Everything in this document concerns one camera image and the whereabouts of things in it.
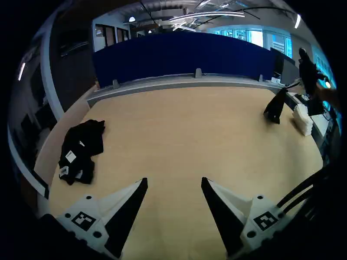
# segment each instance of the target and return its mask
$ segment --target table surface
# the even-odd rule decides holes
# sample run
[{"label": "table surface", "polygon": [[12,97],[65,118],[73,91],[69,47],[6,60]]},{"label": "table surface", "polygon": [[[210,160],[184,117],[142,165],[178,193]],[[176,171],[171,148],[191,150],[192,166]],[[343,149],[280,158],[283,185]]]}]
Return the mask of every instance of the table surface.
[{"label": "table surface", "polygon": [[96,103],[83,121],[105,120],[104,152],[92,157],[91,185],[59,180],[49,195],[57,216],[84,194],[102,198],[148,177],[148,191],[123,249],[128,259],[225,259],[200,188],[205,176],[245,197],[277,203],[322,167],[311,136],[263,111],[274,94],[236,87],[175,88]]}]

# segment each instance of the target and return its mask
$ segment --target blue partition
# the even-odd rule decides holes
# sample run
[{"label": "blue partition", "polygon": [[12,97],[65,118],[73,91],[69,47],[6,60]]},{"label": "blue partition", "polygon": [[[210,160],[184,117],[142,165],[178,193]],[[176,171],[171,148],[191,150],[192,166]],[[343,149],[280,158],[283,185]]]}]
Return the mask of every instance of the blue partition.
[{"label": "blue partition", "polygon": [[175,32],[136,38],[93,54],[100,86],[139,78],[194,73],[240,75],[271,80],[274,55],[242,40],[197,32]]}]

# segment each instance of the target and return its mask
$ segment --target black cloth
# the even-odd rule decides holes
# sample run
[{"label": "black cloth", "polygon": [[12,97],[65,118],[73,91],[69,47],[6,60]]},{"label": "black cloth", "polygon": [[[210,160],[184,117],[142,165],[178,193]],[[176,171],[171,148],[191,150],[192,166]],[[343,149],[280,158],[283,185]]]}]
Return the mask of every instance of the black cloth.
[{"label": "black cloth", "polygon": [[[90,184],[93,180],[94,162],[91,156],[104,151],[102,134],[105,130],[105,121],[88,120],[78,126],[72,127],[65,135],[60,155],[59,167],[69,167],[68,174],[59,175],[69,185],[74,181]],[[66,156],[72,153],[73,160]]]},{"label": "black cloth", "polygon": [[306,93],[313,96],[318,79],[324,80],[326,76],[317,70],[317,66],[310,60],[303,49],[299,50],[299,54],[301,57],[299,61],[299,75],[304,83]]}]

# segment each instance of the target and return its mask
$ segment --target folded white cloth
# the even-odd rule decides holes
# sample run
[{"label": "folded white cloth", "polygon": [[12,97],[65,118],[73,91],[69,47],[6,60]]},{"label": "folded white cloth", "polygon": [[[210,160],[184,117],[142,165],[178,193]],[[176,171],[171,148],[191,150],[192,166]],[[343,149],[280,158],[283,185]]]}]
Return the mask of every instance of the folded white cloth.
[{"label": "folded white cloth", "polygon": [[296,125],[304,136],[308,136],[312,132],[313,121],[308,115],[307,107],[303,104],[295,106],[293,117]]}]

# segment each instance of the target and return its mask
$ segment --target window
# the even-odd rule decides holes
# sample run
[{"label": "window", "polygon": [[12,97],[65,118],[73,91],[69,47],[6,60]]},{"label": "window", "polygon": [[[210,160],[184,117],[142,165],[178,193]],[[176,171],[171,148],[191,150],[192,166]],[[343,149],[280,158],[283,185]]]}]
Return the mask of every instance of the window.
[{"label": "window", "polygon": [[235,30],[235,38],[242,41],[247,41],[246,30]]},{"label": "window", "polygon": [[293,57],[293,49],[292,49],[292,47],[291,47],[291,39],[289,39],[289,38],[285,38],[285,46],[286,46],[286,52],[285,52],[285,54],[288,56],[288,57],[290,57],[290,58],[292,58]]},{"label": "window", "polygon": [[249,31],[249,42],[263,47],[263,32]]},{"label": "window", "polygon": [[284,53],[285,52],[285,38],[283,36],[272,35],[271,47]]},{"label": "window", "polygon": [[214,30],[214,34],[233,37],[242,41],[248,41],[260,47],[270,50],[274,48],[288,57],[293,57],[293,48],[291,45],[291,38],[288,35],[282,35],[273,31],[266,31],[261,29],[226,29]]},{"label": "window", "polygon": [[224,36],[233,37],[232,30],[222,31]]}]

